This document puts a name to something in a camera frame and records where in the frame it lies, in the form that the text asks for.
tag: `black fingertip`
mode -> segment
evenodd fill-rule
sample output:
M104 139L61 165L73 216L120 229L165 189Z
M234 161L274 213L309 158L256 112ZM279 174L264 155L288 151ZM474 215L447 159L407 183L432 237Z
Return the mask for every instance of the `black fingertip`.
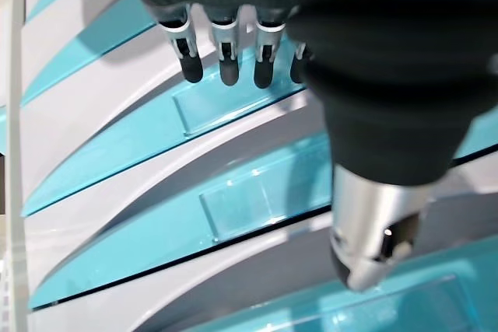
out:
M219 62L219 75L227 86L233 86L239 79L239 61L225 58Z
M259 89L266 89L272 84L273 63L268 60L256 61L254 66L254 83Z
M302 71L304 67L304 59L300 60L294 55L293 63L290 65L290 78L294 83L303 83Z
M181 71L184 73L185 79L191 83L197 83L202 79L202 63L199 56L194 58L184 56L180 59Z

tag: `white pole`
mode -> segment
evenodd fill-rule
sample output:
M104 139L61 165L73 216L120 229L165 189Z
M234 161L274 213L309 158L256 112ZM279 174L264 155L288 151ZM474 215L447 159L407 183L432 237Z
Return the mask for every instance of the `white pole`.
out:
M5 217L7 223L7 271L9 276L9 331L27 332L29 297L26 271L21 179L19 105L21 81L21 29L25 19L25 0L11 0L7 46L7 154L5 155Z

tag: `transparent plastic panel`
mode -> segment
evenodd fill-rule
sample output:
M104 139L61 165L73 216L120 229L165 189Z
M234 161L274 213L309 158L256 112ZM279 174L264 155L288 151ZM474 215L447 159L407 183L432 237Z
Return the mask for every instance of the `transparent plastic panel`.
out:
M295 148L294 154L261 163L200 195L215 240L232 239L330 203L327 138L313 137Z
M477 332L472 304L451 275L331 312L323 312L274 331Z
M185 135L192 136L264 107L301 88L288 78L285 65L276 65L275 78L269 89L259 89L252 82L239 82L230 88L220 84L202 84L174 95L174 102L184 124Z

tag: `silver metal cylinder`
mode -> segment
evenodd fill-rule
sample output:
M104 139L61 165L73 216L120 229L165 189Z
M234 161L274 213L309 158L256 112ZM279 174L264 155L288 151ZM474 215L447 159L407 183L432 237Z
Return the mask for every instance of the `silver metal cylinder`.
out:
M271 46L272 52L269 61L273 62L277 55L277 50L280 47L280 39L282 38L283 30L286 24L278 26L263 26L256 22L256 60L263 62L263 47Z
M335 167L331 245L350 289L376 285L410 255L430 189L377 183Z

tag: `robotic hand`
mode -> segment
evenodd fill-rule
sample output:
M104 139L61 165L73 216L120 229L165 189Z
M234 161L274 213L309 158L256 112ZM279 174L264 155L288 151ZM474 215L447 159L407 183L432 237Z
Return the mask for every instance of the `robotic hand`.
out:
M298 46L291 77L324 104L335 162L332 257L352 290L375 285L410 255L431 185L473 118L498 100L489 72L498 0L143 1L190 82L202 78L191 3L212 21L228 86L238 79L238 7L257 8L262 89L286 26Z

